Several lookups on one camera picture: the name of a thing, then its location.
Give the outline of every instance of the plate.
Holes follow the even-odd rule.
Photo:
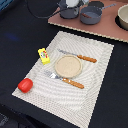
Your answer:
[[[80,59],[73,55],[65,55],[55,63],[56,73],[64,78],[73,78],[82,71]]]

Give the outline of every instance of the pot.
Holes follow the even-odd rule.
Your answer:
[[[106,7],[98,8],[95,6],[87,6],[81,9],[80,12],[80,20],[84,24],[97,24],[102,16],[102,10],[111,6],[115,6],[116,4],[111,4]]]
[[[66,0],[61,0],[59,3],[58,3],[59,7],[60,7],[60,10],[63,10],[65,8],[67,8],[67,5],[66,5]],[[73,8],[67,8],[67,10],[64,10],[64,11],[61,11],[60,12],[60,16],[62,18],[65,18],[65,19],[73,19],[73,18],[76,18],[78,17],[79,15],[79,6],[76,6],[76,7],[73,7]]]
[[[128,30],[128,4],[118,9],[118,16],[121,26]]]

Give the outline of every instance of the utensil handle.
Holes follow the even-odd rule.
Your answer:
[[[80,58],[80,59],[83,59],[83,60],[87,60],[87,61],[93,62],[93,63],[95,63],[97,61],[96,59],[93,59],[93,58],[90,58],[90,57],[86,57],[86,56],[82,56],[82,55],[77,55],[77,57]]]
[[[75,81],[69,80],[69,79],[67,79],[67,78],[63,78],[63,81],[66,82],[66,83],[68,83],[68,84],[71,84],[71,85],[73,85],[73,86],[76,86],[76,87],[78,87],[78,88],[81,88],[81,89],[84,88],[84,85],[82,85],[82,84],[80,84],[80,83],[77,83],[77,82],[75,82]]]
[[[81,13],[84,17],[91,18],[90,16],[86,15],[85,13]]]

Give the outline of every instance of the black table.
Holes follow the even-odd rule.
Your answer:
[[[56,10],[57,2],[59,0],[29,0],[29,6],[35,15],[48,16]],[[127,128],[128,44],[50,25],[47,19],[33,17],[24,0],[14,0],[0,12],[0,104],[51,128],[77,128],[12,96],[18,83],[38,60],[38,49],[46,48],[58,31],[114,45],[89,128]]]

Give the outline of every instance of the metal fork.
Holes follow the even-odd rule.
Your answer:
[[[81,88],[83,89],[84,88],[84,85],[80,84],[80,83],[77,83],[75,81],[72,81],[72,80],[69,80],[67,78],[62,78],[62,77],[59,77],[57,76],[55,73],[51,72],[51,71],[48,71],[48,70],[45,70],[44,71],[44,74],[52,79],[60,79],[62,81],[64,81],[65,83],[68,83],[68,84],[71,84],[73,86],[76,86],[78,88]]]

